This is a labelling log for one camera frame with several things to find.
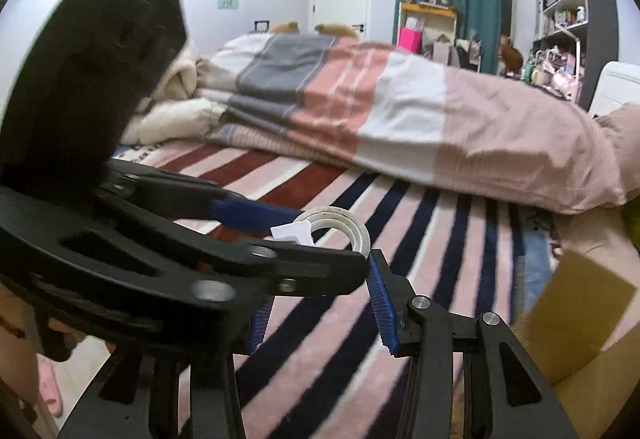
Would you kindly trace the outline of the striped folded quilt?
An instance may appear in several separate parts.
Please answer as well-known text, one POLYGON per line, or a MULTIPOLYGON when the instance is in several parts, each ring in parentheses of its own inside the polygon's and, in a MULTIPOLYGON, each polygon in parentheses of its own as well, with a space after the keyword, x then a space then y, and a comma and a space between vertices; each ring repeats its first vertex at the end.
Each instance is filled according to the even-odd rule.
POLYGON ((196 72, 233 121, 367 170, 567 215, 627 199, 598 123, 509 78, 314 34, 246 34, 196 72))

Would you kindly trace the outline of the brown plush on desk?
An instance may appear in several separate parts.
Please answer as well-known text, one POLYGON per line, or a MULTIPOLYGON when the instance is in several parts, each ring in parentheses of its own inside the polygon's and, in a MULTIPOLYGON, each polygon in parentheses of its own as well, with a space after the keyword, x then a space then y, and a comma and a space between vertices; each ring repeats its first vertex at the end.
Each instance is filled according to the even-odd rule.
POLYGON ((521 73, 524 59, 522 54, 513 46, 509 36, 500 36, 498 58, 503 63, 503 75, 518 75, 521 73))

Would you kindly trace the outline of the pink striped pillow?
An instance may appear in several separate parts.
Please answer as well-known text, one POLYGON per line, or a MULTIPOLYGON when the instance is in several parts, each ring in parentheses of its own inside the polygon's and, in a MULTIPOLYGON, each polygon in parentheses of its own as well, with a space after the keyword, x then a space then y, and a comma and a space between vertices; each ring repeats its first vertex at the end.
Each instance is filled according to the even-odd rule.
POLYGON ((639 106, 626 103, 596 118, 620 166, 626 203, 598 207, 576 216, 555 216, 556 257, 564 251, 612 263, 639 263, 639 106))

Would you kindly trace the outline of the tape roll with dispenser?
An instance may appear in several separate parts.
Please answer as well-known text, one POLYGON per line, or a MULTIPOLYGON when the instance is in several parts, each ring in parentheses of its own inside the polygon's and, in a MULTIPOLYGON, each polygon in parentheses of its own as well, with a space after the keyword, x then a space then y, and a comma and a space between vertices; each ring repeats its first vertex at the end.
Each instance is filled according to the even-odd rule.
POLYGON ((270 228, 275 241, 314 246, 312 235, 320 230, 336 230, 349 240, 352 251, 367 257, 371 251, 368 229, 345 208, 321 206, 298 215, 292 222, 280 223, 270 228))

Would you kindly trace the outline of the brown teddy bear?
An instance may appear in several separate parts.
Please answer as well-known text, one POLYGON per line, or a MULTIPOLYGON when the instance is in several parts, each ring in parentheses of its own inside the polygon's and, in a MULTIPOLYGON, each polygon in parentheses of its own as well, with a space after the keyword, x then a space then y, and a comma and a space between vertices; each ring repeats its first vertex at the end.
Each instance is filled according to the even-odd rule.
POLYGON ((297 21, 280 23, 269 29, 270 34, 297 34, 300 32, 297 21))
POLYGON ((358 40, 359 34, 350 26, 338 23, 320 23, 314 27, 314 30, 320 35, 334 37, 350 37, 358 40))

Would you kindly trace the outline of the brown cardboard box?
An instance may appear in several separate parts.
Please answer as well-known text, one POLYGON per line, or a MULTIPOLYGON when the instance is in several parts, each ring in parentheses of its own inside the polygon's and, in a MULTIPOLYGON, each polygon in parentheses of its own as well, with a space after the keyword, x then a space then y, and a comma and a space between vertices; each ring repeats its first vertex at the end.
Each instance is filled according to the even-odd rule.
POLYGON ((511 331, 558 396, 581 438, 637 438, 622 433, 639 391, 639 257, 616 259, 616 272, 566 251, 532 309, 511 331))

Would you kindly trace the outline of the striped fleece blanket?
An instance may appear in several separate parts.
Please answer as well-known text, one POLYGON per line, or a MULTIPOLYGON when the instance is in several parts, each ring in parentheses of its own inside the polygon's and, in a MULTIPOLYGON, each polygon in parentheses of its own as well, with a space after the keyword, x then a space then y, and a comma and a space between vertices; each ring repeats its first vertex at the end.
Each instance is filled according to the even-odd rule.
MULTIPOLYGON (((124 147, 121 160, 203 179, 273 211, 265 225, 193 220, 217 241, 271 243, 278 225, 314 208, 336 208, 413 292, 458 315, 492 311, 514 321, 552 272, 545 212, 450 193, 314 158, 178 140, 124 147)), ((245 432, 251 438, 390 438, 396 433, 408 361, 375 317, 367 268, 344 291, 286 281, 256 349, 234 359, 245 432)))

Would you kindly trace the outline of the pink slipper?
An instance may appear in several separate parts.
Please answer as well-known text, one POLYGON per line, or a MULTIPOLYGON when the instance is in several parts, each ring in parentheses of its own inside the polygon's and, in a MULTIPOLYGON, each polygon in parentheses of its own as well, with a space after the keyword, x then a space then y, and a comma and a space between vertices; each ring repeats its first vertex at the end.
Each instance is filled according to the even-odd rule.
POLYGON ((63 398, 56 380, 52 363, 46 358, 38 358, 39 393, 50 414, 59 419, 63 415, 63 398))

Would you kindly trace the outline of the dark tall bookshelf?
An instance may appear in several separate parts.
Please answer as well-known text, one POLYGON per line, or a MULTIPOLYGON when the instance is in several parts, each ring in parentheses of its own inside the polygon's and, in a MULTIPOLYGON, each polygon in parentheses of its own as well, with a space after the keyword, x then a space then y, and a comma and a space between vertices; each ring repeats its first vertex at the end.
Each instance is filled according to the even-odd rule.
POLYGON ((559 49, 574 57, 582 80, 577 103, 592 107, 605 64, 618 57, 615 0, 538 0, 535 50, 559 49))

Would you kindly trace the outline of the yellow wooden shelf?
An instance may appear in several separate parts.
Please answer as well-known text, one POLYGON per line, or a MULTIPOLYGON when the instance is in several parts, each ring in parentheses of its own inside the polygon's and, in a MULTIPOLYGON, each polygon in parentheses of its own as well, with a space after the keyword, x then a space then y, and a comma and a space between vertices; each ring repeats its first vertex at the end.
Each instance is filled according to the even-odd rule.
POLYGON ((401 28, 422 32, 422 46, 443 40, 452 44, 457 38, 458 13, 454 7, 439 8, 414 3, 400 3, 396 30, 396 45, 401 28))

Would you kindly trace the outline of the pink gift bag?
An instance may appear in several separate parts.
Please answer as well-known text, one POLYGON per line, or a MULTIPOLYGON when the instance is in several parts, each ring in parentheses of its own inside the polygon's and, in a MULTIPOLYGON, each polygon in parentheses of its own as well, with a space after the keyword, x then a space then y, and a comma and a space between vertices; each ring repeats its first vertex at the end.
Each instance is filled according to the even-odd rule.
POLYGON ((410 28, 401 28, 398 35, 397 46, 419 55, 422 51, 422 32, 410 28))

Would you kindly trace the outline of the cream fluffy blanket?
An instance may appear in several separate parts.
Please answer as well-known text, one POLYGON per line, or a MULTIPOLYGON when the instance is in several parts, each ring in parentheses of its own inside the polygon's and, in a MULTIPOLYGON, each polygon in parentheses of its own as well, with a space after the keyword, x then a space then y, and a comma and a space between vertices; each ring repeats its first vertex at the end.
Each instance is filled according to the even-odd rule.
POLYGON ((186 40, 154 92, 144 97, 120 137, 125 146, 150 146, 172 139, 204 138, 227 108, 198 89, 198 50, 186 40))

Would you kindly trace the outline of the white bed headboard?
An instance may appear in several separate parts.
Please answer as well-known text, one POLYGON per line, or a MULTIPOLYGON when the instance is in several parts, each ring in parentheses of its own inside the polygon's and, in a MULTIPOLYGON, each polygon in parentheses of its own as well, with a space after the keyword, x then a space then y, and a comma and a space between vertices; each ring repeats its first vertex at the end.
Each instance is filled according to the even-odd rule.
POLYGON ((640 103, 640 66, 611 61, 603 66, 589 114, 602 116, 623 107, 640 103))

